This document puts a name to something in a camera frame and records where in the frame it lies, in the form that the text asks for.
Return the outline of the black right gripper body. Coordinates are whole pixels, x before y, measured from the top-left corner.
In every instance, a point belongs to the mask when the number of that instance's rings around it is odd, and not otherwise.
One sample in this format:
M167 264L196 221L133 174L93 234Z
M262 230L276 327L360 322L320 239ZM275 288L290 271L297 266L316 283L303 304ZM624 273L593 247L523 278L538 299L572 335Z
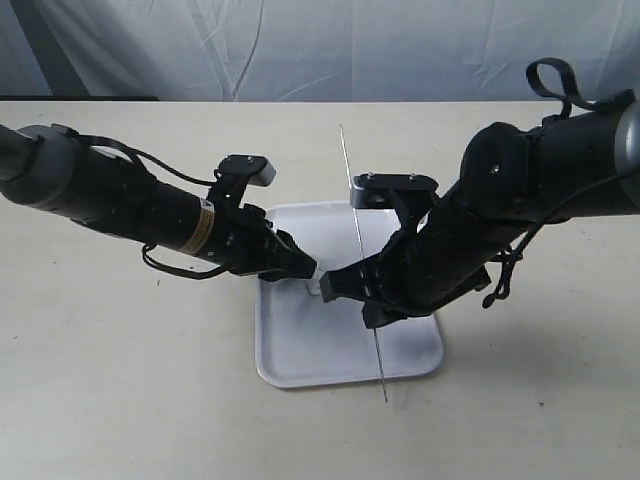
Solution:
M490 283L490 245L466 235L418 234L377 263L380 299L428 316Z

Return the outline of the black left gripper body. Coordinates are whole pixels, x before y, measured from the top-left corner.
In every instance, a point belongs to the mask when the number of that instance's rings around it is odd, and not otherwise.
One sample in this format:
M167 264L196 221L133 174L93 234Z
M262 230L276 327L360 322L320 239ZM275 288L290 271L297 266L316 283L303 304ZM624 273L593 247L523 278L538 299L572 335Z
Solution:
M199 226L207 234L199 258L228 268L234 275L254 275L274 268L275 231L266 211L251 204L201 202Z

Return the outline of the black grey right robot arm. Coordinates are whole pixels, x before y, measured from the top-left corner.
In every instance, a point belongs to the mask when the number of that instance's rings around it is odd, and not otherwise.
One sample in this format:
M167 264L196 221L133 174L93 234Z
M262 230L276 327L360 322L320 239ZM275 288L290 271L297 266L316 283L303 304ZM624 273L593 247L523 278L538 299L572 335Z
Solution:
M382 250L326 272L322 298L362 303L367 328L427 316L472 291L509 295L527 244L548 224L639 211L639 103L631 91L546 117L528 131L496 122L468 144L443 195L424 175L356 176L350 202L393 210Z

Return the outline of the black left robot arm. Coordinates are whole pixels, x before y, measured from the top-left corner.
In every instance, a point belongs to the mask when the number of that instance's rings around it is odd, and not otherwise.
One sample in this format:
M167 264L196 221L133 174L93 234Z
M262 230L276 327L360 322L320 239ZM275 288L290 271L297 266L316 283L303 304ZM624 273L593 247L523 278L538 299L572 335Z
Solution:
M223 273L274 282L309 279L316 261L246 204L248 186L269 186L276 171L257 155L232 154L204 181L199 197L160 181L144 161L158 158L67 126L1 129L1 194L10 202L65 217L87 229L141 243L143 262L177 277Z

